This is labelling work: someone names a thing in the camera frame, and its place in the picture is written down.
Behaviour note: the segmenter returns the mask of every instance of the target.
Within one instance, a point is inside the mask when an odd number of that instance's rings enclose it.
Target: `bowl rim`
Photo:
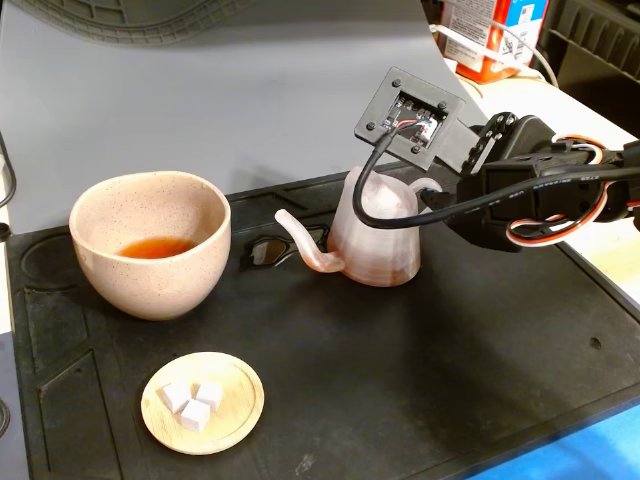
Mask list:
[[[216,196],[222,202],[222,205],[224,207],[224,218],[222,219],[222,223],[220,224],[218,229],[215,232],[213,232],[209,237],[207,237],[203,242],[199,243],[192,249],[187,250],[186,252],[180,253],[178,255],[173,255],[171,257],[164,257],[164,258],[124,257],[122,255],[103,252],[92,247],[82,238],[82,236],[78,232],[78,228],[77,228],[78,211],[80,210],[80,206],[86,200],[86,197],[92,192],[96,190],[100,190],[104,188],[106,185],[109,185],[117,180],[122,180],[122,179],[131,180],[133,178],[141,178],[141,177],[169,177],[169,176],[171,177],[178,176],[178,177],[188,178],[191,180],[196,180],[198,182],[201,182],[203,185],[208,187],[213,193],[216,194]],[[163,262],[164,263],[174,262],[188,255],[195,255],[201,252],[202,250],[207,248],[211,243],[215,242],[219,237],[221,237],[224,234],[224,232],[228,229],[230,221],[231,221],[231,207],[229,206],[229,201],[227,200],[227,197],[222,193],[222,191],[220,191],[220,189],[216,187],[213,183],[209,182],[208,180],[205,180],[202,177],[193,175],[191,173],[165,170],[165,171],[158,171],[158,172],[141,172],[141,173],[131,173],[128,175],[120,175],[118,177],[108,178],[99,183],[96,183],[92,187],[89,187],[87,190],[85,190],[82,193],[82,195],[78,197],[78,199],[73,205],[73,208],[71,209],[71,214],[69,215],[69,232],[71,233],[71,238],[75,243],[77,243],[83,248],[89,250],[91,253],[98,255],[100,257],[109,258],[111,260],[116,260],[116,261],[126,262],[126,263],[134,263],[134,264],[142,264],[142,265],[151,265],[151,264],[157,265]]]

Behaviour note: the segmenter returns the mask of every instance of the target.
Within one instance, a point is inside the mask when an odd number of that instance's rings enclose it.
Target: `teapot spout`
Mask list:
[[[335,253],[322,253],[304,226],[286,210],[276,212],[276,221],[291,235],[307,266],[316,272],[333,273],[344,270],[344,260]]]

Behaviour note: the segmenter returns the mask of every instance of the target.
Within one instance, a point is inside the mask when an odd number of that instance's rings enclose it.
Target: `red and white wire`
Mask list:
[[[550,233],[549,235],[544,235],[538,238],[526,238],[526,237],[521,237],[517,233],[513,232],[513,229],[517,227],[522,227],[524,225],[542,225],[546,222],[540,222],[533,219],[515,220],[511,222],[507,227],[507,238],[512,243],[519,245],[521,247],[546,247],[549,245],[554,245],[556,243],[565,241],[567,237],[569,237],[570,235],[573,235],[580,228],[584,227],[585,225],[588,225],[589,223],[592,223],[593,221],[595,221],[596,218],[598,218],[598,216],[604,210],[604,207],[607,205],[607,199],[608,199],[607,189],[613,183],[614,182],[606,182],[604,184],[602,194],[600,195],[600,198],[598,199],[596,204],[593,206],[591,211],[582,220],[579,220],[568,229],[564,229],[558,233]],[[550,217],[547,220],[555,221],[553,219],[559,220],[557,215],[554,215],[553,217]]]
[[[405,125],[409,125],[411,123],[414,123],[416,126],[418,126],[420,124],[421,120],[402,120],[401,122],[396,123],[394,126],[395,128],[402,128]]]
[[[593,159],[589,162],[589,165],[596,165],[602,162],[602,158],[604,156],[602,150],[607,148],[597,140],[594,140],[590,137],[585,137],[584,135],[554,135],[551,138],[551,141],[554,143],[558,142],[559,140],[582,140],[584,143],[576,143],[572,145],[571,148],[588,148],[589,150],[593,151],[593,153],[595,153],[595,157],[593,157]]]

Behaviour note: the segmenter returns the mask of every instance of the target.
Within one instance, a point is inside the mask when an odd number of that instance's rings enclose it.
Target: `small wooden dish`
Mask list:
[[[160,389],[184,382],[195,397],[201,382],[223,385],[217,412],[202,432],[180,425],[180,413],[172,414],[160,397]],[[217,352],[199,352],[176,358],[156,372],[142,393],[142,418],[151,434],[166,447],[189,455],[208,455],[233,447],[258,422],[264,406],[264,390],[256,372],[242,360]]]

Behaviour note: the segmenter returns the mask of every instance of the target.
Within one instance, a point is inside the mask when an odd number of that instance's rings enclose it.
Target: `circuit board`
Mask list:
[[[429,144],[441,123],[438,120],[438,113],[431,111],[429,105],[417,98],[401,93],[389,109],[382,126],[390,130],[408,120],[419,120],[420,122],[415,127],[400,131],[398,135],[410,140],[419,147],[426,147]]]

